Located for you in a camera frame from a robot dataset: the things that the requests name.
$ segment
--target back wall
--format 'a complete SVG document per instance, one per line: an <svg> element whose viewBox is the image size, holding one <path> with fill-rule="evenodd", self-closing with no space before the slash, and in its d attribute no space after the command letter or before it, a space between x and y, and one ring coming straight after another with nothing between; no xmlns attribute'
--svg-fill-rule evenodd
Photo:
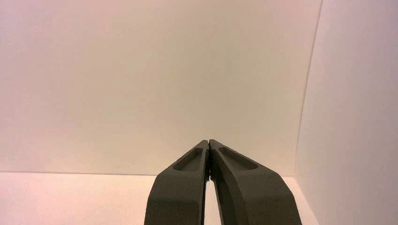
<svg viewBox="0 0 398 225"><path fill-rule="evenodd" d="M0 8L1 171L157 174L213 138L293 175L320 0Z"/></svg>

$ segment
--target dark gray gripper finger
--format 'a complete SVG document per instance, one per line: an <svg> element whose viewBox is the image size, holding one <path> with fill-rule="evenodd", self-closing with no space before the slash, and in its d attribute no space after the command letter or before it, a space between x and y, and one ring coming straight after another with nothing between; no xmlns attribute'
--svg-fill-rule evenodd
<svg viewBox="0 0 398 225"><path fill-rule="evenodd" d="M203 225L208 143L201 141L155 179L144 225Z"/></svg>
<svg viewBox="0 0 398 225"><path fill-rule="evenodd" d="M276 172L210 140L210 173L223 225L300 225L294 196Z"/></svg>

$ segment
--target white backdrop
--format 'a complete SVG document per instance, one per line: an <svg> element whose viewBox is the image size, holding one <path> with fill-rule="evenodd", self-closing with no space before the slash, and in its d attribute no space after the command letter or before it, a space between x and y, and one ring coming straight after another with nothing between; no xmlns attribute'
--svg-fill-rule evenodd
<svg viewBox="0 0 398 225"><path fill-rule="evenodd" d="M214 138L293 174L320 0L0 8L1 171L157 174Z"/></svg>
<svg viewBox="0 0 398 225"><path fill-rule="evenodd" d="M320 225L398 224L398 1L324 0L296 179Z"/></svg>

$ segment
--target white floor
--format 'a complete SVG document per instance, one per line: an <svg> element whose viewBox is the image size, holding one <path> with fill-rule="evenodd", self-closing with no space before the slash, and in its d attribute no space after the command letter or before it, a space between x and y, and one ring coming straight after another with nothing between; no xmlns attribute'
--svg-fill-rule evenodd
<svg viewBox="0 0 398 225"><path fill-rule="evenodd" d="M0 225L142 225L155 176L0 172ZM316 219L293 177L304 225ZM214 185L207 183L205 224L220 225Z"/></svg>

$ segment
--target white surface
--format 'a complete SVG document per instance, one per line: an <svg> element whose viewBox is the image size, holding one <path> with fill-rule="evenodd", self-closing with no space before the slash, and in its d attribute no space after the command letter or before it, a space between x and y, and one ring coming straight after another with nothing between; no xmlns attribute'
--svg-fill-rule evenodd
<svg viewBox="0 0 398 225"><path fill-rule="evenodd" d="M0 170L157 174L214 138L293 175L320 1L1 0Z"/></svg>
<svg viewBox="0 0 398 225"><path fill-rule="evenodd" d="M322 225L398 224L398 1L324 0L296 179Z"/></svg>
<svg viewBox="0 0 398 225"><path fill-rule="evenodd" d="M142 225L155 176L0 172L2 225ZM317 225L296 181L304 225ZM214 185L207 183L205 224L221 224Z"/></svg>

